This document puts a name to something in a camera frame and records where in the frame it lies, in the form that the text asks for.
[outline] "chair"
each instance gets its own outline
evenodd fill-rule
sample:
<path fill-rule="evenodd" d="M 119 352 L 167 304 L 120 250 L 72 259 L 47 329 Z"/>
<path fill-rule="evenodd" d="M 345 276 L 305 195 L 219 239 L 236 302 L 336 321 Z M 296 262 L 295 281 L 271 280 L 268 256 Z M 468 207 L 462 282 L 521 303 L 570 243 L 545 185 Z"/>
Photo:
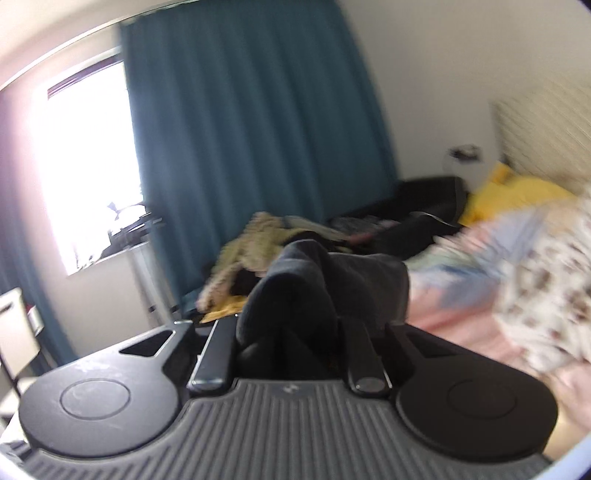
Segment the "chair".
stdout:
<path fill-rule="evenodd" d="M 43 323 L 33 314 L 35 329 L 40 332 Z M 20 378 L 23 370 L 40 353 L 41 346 L 35 338 L 27 310 L 22 299 L 22 290 L 15 288 L 0 296 L 0 362 L 12 389 L 0 402 L 0 417 L 10 421 L 18 410 L 21 395 L 33 384 L 36 377 Z"/>

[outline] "teal curtain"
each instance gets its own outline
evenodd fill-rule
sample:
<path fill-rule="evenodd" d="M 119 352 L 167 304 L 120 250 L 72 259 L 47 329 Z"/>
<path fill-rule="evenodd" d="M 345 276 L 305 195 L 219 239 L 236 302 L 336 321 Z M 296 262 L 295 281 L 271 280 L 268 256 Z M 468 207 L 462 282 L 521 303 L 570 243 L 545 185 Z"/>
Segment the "teal curtain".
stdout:
<path fill-rule="evenodd" d="M 200 0 L 121 36 L 142 189 L 177 296 L 258 210 L 324 222 L 392 195 L 384 122 L 333 0 Z"/>
<path fill-rule="evenodd" d="M 58 365 L 64 365 L 77 357 L 53 313 L 28 247 L 15 190 L 15 159 L 10 143 L 15 135 L 11 134 L 8 111 L 8 101 L 0 92 L 0 294 L 16 287 L 22 289 L 25 302 L 37 306 L 45 325 L 39 342 Z M 41 357 L 33 367 L 37 374 L 47 370 Z"/>

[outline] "headboard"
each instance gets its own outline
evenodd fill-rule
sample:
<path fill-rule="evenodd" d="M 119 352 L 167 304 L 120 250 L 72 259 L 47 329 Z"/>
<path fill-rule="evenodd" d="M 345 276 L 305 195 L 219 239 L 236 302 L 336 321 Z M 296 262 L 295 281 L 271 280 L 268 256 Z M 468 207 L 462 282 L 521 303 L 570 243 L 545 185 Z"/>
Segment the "headboard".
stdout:
<path fill-rule="evenodd" d="M 554 77 L 494 106 L 513 168 L 581 193 L 591 181 L 591 78 Z"/>

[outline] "wall outlet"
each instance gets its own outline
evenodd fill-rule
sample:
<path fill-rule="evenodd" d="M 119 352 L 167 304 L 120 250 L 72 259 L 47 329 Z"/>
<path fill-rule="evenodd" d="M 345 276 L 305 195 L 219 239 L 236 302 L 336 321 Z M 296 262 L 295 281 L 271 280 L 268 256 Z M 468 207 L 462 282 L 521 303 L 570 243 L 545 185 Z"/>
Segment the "wall outlet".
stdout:
<path fill-rule="evenodd" d="M 449 155 L 459 163 L 482 161 L 482 150 L 477 145 L 460 145 L 449 149 Z"/>

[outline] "window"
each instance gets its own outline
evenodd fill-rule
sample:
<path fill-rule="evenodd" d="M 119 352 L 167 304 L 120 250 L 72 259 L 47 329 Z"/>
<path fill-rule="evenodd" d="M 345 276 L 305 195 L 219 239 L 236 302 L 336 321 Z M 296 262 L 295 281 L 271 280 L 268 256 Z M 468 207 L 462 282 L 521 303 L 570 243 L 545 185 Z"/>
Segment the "window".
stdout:
<path fill-rule="evenodd" d="M 71 274 L 145 214 L 123 63 L 112 57 L 52 87 L 44 127 L 44 193 Z"/>

